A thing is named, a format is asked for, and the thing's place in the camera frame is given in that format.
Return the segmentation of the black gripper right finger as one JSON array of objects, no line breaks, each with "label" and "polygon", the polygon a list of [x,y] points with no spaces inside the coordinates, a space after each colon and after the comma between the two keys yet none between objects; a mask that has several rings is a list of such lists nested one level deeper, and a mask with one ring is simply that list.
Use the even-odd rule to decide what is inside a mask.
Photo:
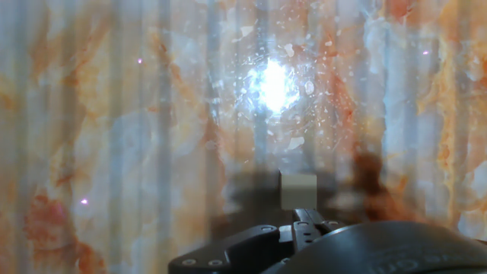
[{"label": "black gripper right finger", "polygon": [[306,212],[313,224],[313,231],[309,233],[306,239],[307,244],[313,243],[320,237],[345,227],[343,222],[325,219],[314,209],[307,209]]}]

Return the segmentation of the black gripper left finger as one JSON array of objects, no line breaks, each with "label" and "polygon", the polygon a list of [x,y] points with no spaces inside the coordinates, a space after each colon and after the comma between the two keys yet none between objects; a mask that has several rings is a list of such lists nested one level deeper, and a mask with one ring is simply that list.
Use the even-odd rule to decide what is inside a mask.
[{"label": "black gripper left finger", "polygon": [[274,273],[304,246],[309,229],[308,212],[295,209],[290,225],[257,225],[207,244],[171,260],[168,273]]}]

